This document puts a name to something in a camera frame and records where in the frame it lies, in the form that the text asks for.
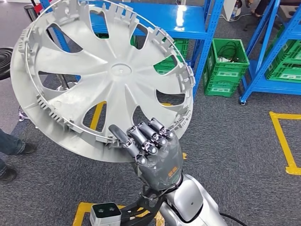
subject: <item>blue metal shelf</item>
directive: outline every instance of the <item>blue metal shelf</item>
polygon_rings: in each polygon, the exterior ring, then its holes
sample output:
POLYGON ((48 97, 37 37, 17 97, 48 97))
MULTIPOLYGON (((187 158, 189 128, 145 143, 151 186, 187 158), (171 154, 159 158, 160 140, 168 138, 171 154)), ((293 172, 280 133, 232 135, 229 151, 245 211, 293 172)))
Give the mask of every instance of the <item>blue metal shelf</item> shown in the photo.
POLYGON ((265 77, 265 73, 269 66, 272 64, 287 40, 301 40, 301 25, 299 24, 301 20, 301 7, 299 7, 288 23, 285 24, 284 31, 274 44, 273 48, 270 50, 266 58, 264 59, 265 52, 279 4, 280 0, 270 1, 246 50, 247 55, 250 56, 255 44, 260 39, 261 33, 264 31, 264 28, 266 26, 265 37, 258 60, 250 61, 249 72, 250 81, 247 83, 245 77, 242 79, 244 88, 244 92, 240 97, 240 101, 242 104, 246 103, 252 92, 301 95, 301 83, 270 81, 265 77))
MULTIPOLYGON (((40 0, 40 2, 43 8, 49 6, 48 0, 40 0)), ((103 1, 90 1, 89 3, 101 7, 103 1)), ((193 88, 193 96, 195 96, 222 11, 223 0, 204 0, 204 5, 201 7, 152 3, 124 2, 123 4, 132 7, 134 11, 163 28, 173 38, 195 39, 192 58, 190 61, 195 72, 195 86, 193 88), (195 65, 198 56, 200 56, 199 61, 195 65)), ((103 21, 97 19, 97 15, 91 15, 91 23, 94 32, 107 32, 103 21)), ((68 51, 68 45, 62 34, 56 32, 56 36, 64 50, 68 51)))
MULTIPOLYGON (((257 61, 250 60, 249 73, 251 79, 256 77, 256 67, 257 61)), ((253 88, 253 92, 266 92, 266 93, 280 93, 280 94, 299 94, 301 95, 300 83, 291 83, 284 81, 272 81, 267 80, 265 76, 261 76, 259 82, 253 88)))
MULTIPOLYGON (((93 3, 97 7, 103 5, 99 1, 93 3)), ((123 4, 132 7, 135 12, 163 28, 173 38, 184 39, 189 36, 190 39, 204 39, 207 36, 204 29, 204 7, 128 2, 123 4)), ((91 22, 94 32, 107 33, 104 21, 100 20, 99 16, 91 14, 91 22)))

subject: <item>hubcap center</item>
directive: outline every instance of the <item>hubcap center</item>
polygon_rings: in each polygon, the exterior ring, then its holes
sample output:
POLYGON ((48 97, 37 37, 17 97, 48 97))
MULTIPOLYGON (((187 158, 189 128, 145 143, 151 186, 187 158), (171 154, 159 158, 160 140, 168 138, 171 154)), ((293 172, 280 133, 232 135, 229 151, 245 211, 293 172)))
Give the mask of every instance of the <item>hubcap center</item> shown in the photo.
POLYGON ((126 64, 115 64, 111 68, 113 75, 116 76, 127 76, 132 73, 131 67, 126 64))

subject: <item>green crate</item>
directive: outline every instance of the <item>green crate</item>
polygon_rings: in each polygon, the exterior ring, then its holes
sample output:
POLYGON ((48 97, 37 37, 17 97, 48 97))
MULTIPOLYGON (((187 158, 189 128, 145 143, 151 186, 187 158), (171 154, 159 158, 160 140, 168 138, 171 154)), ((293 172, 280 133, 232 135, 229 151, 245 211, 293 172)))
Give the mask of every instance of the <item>green crate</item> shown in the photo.
POLYGON ((241 40, 234 39, 213 39, 207 61, 210 82, 239 83, 250 64, 241 40), (231 57, 235 60, 219 62, 219 57, 231 57))
POLYGON ((207 83, 204 89, 206 96, 232 97, 238 87, 238 84, 230 82, 207 83))
MULTIPOLYGON (((96 33, 96 36, 97 36, 100 39, 108 39, 109 38, 109 34, 105 34, 105 33, 96 33)), ((132 46, 137 46, 137 39, 136 36, 132 36, 131 38, 131 45, 132 46)))
POLYGON ((268 80, 301 83, 301 65, 281 63, 276 57, 265 75, 268 80))
POLYGON ((208 65, 206 62, 206 64, 204 67, 203 74, 201 75, 201 77, 203 78, 204 90, 205 89, 207 84, 209 82, 208 81, 208 78, 209 78, 208 73, 209 73, 208 65))
MULTIPOLYGON (((183 58, 186 59, 187 56, 188 45, 189 44, 189 39, 174 39, 174 42, 177 48, 182 54, 183 58)), ((182 58, 180 56, 177 56, 178 59, 182 62, 182 58)), ((170 70, 174 68, 174 62, 171 56, 166 58, 161 62, 159 62, 154 67, 161 68, 161 66, 168 67, 170 70)))
MULTIPOLYGON (((274 46, 275 42, 271 44, 265 56, 274 46)), ((277 55, 280 61, 287 64, 301 64, 301 41, 288 40, 277 55)))
POLYGON ((158 74, 166 74, 172 69, 174 68, 174 65, 173 67, 169 67, 169 66, 163 66, 163 65, 155 65, 155 70, 157 71, 158 74))

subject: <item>bottle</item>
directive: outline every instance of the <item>bottle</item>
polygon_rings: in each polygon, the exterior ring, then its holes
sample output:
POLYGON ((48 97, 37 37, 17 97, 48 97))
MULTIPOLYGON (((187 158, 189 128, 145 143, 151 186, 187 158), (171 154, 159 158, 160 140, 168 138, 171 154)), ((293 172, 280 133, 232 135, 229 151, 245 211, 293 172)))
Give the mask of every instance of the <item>bottle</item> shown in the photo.
POLYGON ((236 13, 237 13, 237 10, 238 10, 238 1, 236 1, 235 6, 233 9, 232 14, 231 14, 230 21, 234 21, 235 20, 235 18, 236 16, 236 13))

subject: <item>sneaker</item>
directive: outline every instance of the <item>sneaker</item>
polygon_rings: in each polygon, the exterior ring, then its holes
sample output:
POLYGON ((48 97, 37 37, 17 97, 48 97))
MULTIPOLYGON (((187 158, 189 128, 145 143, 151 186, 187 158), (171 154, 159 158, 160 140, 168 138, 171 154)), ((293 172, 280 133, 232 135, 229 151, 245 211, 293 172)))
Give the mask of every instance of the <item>sneaker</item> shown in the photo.
POLYGON ((17 172, 14 169, 7 167, 5 172, 0 177, 0 181, 9 183, 17 177, 17 172))
POLYGON ((35 151, 36 151, 36 148, 33 144, 25 143, 24 150, 23 152, 21 152, 21 153, 19 153, 19 154, 20 155, 32 154, 32 153, 35 153, 35 151))

